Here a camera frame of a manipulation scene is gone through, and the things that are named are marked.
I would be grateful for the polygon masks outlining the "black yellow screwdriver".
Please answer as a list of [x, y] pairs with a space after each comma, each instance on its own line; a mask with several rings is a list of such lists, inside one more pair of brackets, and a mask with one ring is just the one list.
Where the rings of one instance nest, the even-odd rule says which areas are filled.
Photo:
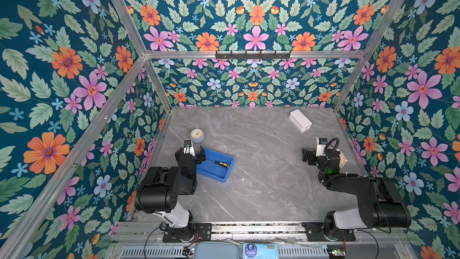
[[215, 165], [218, 165], [219, 167], [224, 168], [224, 169], [229, 169], [229, 167], [230, 167], [230, 165], [228, 163], [225, 163], [225, 162], [222, 162], [222, 161], [214, 160], [213, 163]]

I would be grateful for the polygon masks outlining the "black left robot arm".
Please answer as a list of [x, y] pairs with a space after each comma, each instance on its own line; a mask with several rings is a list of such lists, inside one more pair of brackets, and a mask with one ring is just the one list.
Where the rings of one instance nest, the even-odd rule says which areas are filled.
[[206, 151], [200, 147], [183, 147], [175, 153], [178, 165], [151, 167], [141, 181], [134, 205], [137, 211], [149, 213], [163, 220], [161, 229], [168, 236], [182, 242], [196, 238], [196, 228], [191, 211], [179, 202], [181, 195], [193, 195], [197, 187], [197, 165], [206, 160]]

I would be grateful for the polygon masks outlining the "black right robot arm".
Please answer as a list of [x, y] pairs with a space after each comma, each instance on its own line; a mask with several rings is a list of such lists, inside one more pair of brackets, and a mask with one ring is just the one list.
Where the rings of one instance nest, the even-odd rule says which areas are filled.
[[318, 181], [329, 191], [354, 195], [357, 207], [329, 211], [322, 224], [304, 223], [311, 241], [355, 239], [354, 230], [408, 228], [412, 217], [390, 179], [340, 171], [341, 152], [327, 146], [322, 154], [302, 149], [302, 161], [318, 168]]

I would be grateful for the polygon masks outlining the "blue plastic bin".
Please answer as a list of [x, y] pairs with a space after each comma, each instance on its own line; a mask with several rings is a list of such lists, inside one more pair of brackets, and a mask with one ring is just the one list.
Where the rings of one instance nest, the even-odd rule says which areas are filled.
[[[230, 176], [230, 172], [235, 163], [235, 158], [211, 149], [204, 148], [204, 150], [206, 153], [206, 160], [196, 166], [197, 173], [221, 183], [225, 183]], [[224, 169], [215, 165], [213, 163], [214, 160], [228, 163], [230, 165], [229, 169]]]

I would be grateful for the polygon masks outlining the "small round white clock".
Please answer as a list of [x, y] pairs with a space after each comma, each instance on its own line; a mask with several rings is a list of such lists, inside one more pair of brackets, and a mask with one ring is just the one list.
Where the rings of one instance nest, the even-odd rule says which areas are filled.
[[205, 140], [205, 137], [205, 132], [200, 128], [194, 128], [190, 131], [190, 139], [195, 145], [202, 144], [202, 142]]

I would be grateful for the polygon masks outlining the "white rectangular box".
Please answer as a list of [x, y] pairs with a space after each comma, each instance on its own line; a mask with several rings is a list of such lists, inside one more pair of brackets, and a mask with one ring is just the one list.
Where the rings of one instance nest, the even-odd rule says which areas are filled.
[[300, 110], [294, 110], [289, 115], [289, 120], [303, 133], [308, 131], [312, 122]]

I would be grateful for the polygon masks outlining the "grey pouch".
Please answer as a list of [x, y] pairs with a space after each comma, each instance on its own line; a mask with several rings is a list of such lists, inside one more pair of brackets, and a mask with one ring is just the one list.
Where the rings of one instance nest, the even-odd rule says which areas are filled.
[[194, 251], [194, 259], [239, 259], [240, 249], [233, 243], [200, 242]]

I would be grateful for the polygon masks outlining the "blue tissue pack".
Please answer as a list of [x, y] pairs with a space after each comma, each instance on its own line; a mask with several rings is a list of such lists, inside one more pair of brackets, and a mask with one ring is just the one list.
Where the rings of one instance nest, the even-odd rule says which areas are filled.
[[277, 244], [245, 243], [243, 245], [244, 259], [279, 259]]

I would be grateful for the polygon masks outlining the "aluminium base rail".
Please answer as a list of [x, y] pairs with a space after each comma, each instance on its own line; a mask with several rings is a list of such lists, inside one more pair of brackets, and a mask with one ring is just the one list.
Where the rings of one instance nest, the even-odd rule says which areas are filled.
[[[164, 232], [154, 231], [157, 222], [120, 223], [118, 232], [112, 235], [113, 243], [161, 242]], [[311, 221], [216, 221], [201, 223], [196, 232], [200, 239], [210, 241], [243, 242], [280, 242], [280, 243], [383, 243], [406, 244], [409, 239], [403, 229], [391, 231], [352, 230], [341, 231], [339, 235], [326, 237], [322, 223]]]

